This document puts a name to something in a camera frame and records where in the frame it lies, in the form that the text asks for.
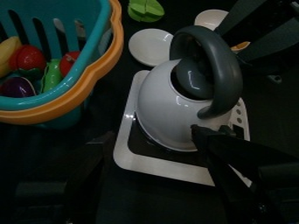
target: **white kettle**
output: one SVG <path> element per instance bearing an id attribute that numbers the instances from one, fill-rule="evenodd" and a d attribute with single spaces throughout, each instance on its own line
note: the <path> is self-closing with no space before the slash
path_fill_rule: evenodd
<path id="1" fill-rule="evenodd" d="M 221 36 L 202 26 L 181 29 L 170 61 L 145 78 L 135 112 L 145 133 L 174 151 L 197 151 L 191 125 L 218 130 L 242 93 L 239 62 Z"/>

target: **basket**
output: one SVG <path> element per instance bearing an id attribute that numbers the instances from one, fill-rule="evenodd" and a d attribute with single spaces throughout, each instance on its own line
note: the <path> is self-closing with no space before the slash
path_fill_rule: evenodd
<path id="1" fill-rule="evenodd" d="M 20 27 L 15 27 L 18 21 L 10 19 L 12 13 L 14 19 L 23 23 L 22 31 L 18 31 Z M 26 98 L 0 96 L 2 123 L 64 129 L 79 121 L 82 105 L 92 88 L 118 63 L 122 54 L 124 33 L 120 16 L 118 0 L 0 1 L 2 39 L 4 36 L 26 36 L 28 43 L 47 51 L 51 58 L 60 58 L 66 46 L 68 51 L 80 49 L 82 36 L 74 21 L 84 24 L 87 38 L 76 63 L 52 90 Z M 64 43 L 58 37 L 54 19 L 63 23 Z M 36 24 L 43 27 L 43 35 Z"/>

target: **gray handle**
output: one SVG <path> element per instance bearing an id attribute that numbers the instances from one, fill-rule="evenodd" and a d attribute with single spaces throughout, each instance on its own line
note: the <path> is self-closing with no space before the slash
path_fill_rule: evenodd
<path id="1" fill-rule="evenodd" d="M 189 47 L 186 43 L 191 38 L 198 41 L 207 54 L 214 76 L 213 102 L 198 113 L 198 117 L 205 119 L 226 114 L 237 105 L 242 94 L 243 80 L 235 53 L 230 50 L 221 36 L 206 27 L 189 26 L 175 33 L 170 59 L 182 59 L 181 63 L 185 63 L 185 58 L 191 56 L 189 49 L 186 49 Z"/>

